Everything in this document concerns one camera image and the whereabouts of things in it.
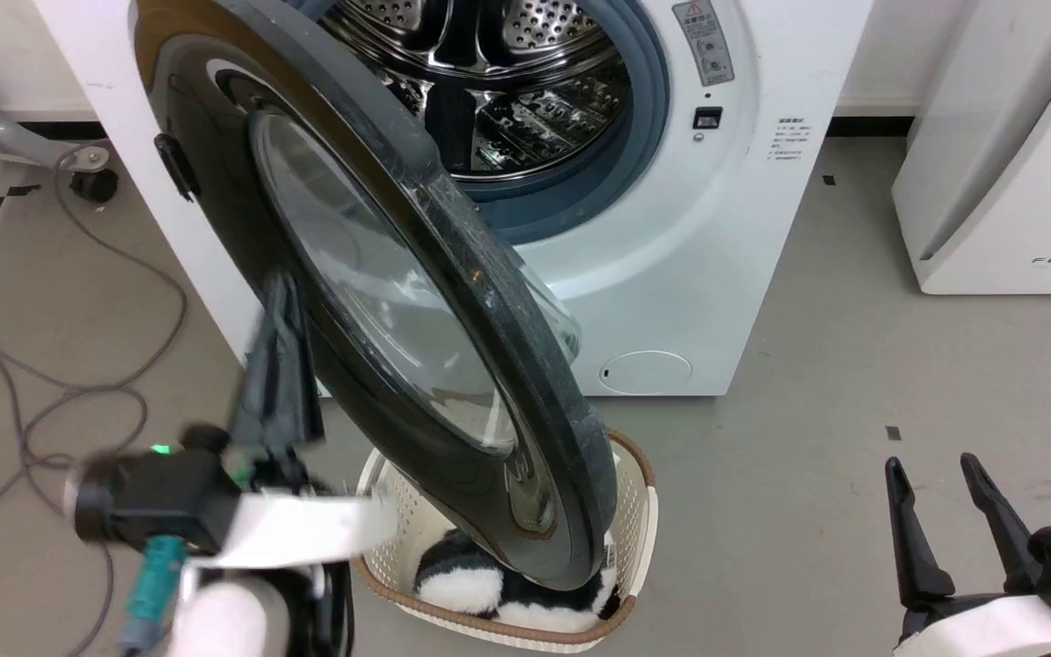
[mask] floor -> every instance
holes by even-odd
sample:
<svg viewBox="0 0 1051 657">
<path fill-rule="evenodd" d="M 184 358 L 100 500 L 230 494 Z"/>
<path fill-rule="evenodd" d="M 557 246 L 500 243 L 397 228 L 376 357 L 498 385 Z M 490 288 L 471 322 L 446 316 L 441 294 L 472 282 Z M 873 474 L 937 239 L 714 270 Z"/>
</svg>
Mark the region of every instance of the floor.
<svg viewBox="0 0 1051 657">
<path fill-rule="evenodd" d="M 922 295 L 888 200 L 893 139 L 823 149 L 733 392 L 721 399 L 598 399 L 655 466 L 660 533 L 634 615 L 599 652 L 750 657 L 887 654 L 900 633 L 883 461 L 904 459 L 923 526 L 962 592 L 996 591 L 996 552 L 959 474 L 974 452 L 1030 528 L 1051 523 L 1051 299 Z M 834 186 L 822 182 L 833 176 Z M 47 183 L 45 177 L 38 183 Z M 132 187 L 86 220 L 183 280 Z M 239 366 L 192 300 L 183 335 L 138 385 L 145 444 L 189 419 L 221 420 Z M 172 300 L 147 274 L 77 235 L 50 186 L 0 212 L 0 344 L 42 370 L 117 378 L 156 347 Z M 24 379 L 24 411 L 58 395 Z M 0 483 L 16 467 L 0 384 Z M 332 404 L 313 457 L 354 480 L 366 442 Z M 135 407 L 84 401 L 38 430 L 43 450 L 86 453 L 122 436 Z M 888 439 L 897 427 L 902 440 Z M 46 478 L 58 490 L 59 483 Z M 88 654 L 111 656 L 135 556 Z M 0 654 L 63 654 L 91 624 L 100 557 L 28 492 L 0 508 Z M 363 657 L 518 654 L 452 635 L 358 588 Z"/>
</svg>

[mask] laundry basket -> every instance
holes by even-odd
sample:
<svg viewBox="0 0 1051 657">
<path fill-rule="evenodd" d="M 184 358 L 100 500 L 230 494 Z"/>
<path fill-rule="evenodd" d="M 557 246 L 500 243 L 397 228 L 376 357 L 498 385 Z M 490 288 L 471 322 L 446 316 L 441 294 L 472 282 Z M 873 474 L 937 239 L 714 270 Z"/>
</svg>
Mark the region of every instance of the laundry basket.
<svg viewBox="0 0 1051 657">
<path fill-rule="evenodd" d="M 651 463 L 622 433 L 610 432 L 611 446 L 616 453 L 619 498 L 611 525 L 616 540 L 619 567 L 619 598 L 622 604 L 606 620 L 583 633 L 553 633 L 517 628 L 495 620 L 476 619 L 473 616 L 450 612 L 412 597 L 412 582 L 426 550 L 440 537 L 452 523 L 425 499 L 425 496 L 406 480 L 379 452 L 371 453 L 359 477 L 359 492 L 383 484 L 391 491 L 399 509 L 399 533 L 366 556 L 355 560 L 363 580 L 380 598 L 396 603 L 405 612 L 430 623 L 480 640 L 493 641 L 541 653 L 582 653 L 599 643 L 605 635 L 626 620 L 635 607 L 635 599 L 643 587 L 646 570 L 652 563 L 655 548 L 655 529 L 659 520 L 659 499 L 655 495 L 655 478 Z"/>
</svg>

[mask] instruction label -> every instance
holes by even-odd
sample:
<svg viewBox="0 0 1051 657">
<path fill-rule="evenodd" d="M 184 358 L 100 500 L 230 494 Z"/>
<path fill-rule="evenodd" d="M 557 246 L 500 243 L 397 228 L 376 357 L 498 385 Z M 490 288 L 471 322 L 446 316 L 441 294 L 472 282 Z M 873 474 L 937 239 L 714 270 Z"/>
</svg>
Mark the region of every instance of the instruction label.
<svg viewBox="0 0 1051 657">
<path fill-rule="evenodd" d="M 799 161 L 805 145 L 813 138 L 812 125 L 804 118 L 785 117 L 777 120 L 772 143 L 768 145 L 767 161 Z"/>
<path fill-rule="evenodd" d="M 700 82 L 713 86 L 722 82 L 733 82 L 733 58 L 729 43 L 724 40 L 721 21 L 716 17 L 709 0 L 692 0 L 689 3 L 672 5 L 676 20 L 680 22 L 684 37 L 696 55 L 696 67 L 700 69 Z"/>
</svg>

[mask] caster wheel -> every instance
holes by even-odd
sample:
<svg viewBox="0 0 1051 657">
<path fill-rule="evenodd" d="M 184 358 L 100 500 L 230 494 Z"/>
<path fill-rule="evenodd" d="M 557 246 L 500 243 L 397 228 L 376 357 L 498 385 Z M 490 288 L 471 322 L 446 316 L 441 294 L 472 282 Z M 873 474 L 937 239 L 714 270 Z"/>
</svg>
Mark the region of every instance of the caster wheel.
<svg viewBox="0 0 1051 657">
<path fill-rule="evenodd" d="M 121 179 L 116 176 L 116 171 L 109 168 L 94 170 L 91 173 L 76 171 L 71 174 L 71 183 L 67 187 L 80 199 L 91 201 L 94 204 L 105 204 L 116 196 L 116 188 L 120 186 Z"/>
</svg>

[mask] baseboard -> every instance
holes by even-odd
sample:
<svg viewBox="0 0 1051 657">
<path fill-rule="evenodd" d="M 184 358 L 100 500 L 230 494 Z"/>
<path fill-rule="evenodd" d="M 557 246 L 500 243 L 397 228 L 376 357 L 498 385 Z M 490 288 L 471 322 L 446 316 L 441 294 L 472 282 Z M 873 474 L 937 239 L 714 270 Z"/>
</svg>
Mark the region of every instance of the baseboard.
<svg viewBox="0 0 1051 657">
<path fill-rule="evenodd" d="M 22 121 L 18 125 L 56 142 L 92 142 L 107 137 L 99 121 Z"/>
<path fill-rule="evenodd" d="M 902 137 L 910 132 L 914 117 L 833 117 L 826 137 Z"/>
<path fill-rule="evenodd" d="M 910 114 L 834 116 L 826 137 L 906 137 L 914 117 Z M 104 139 L 104 126 L 99 121 L 25 121 L 20 125 L 38 136 L 58 142 L 90 142 Z"/>
</svg>

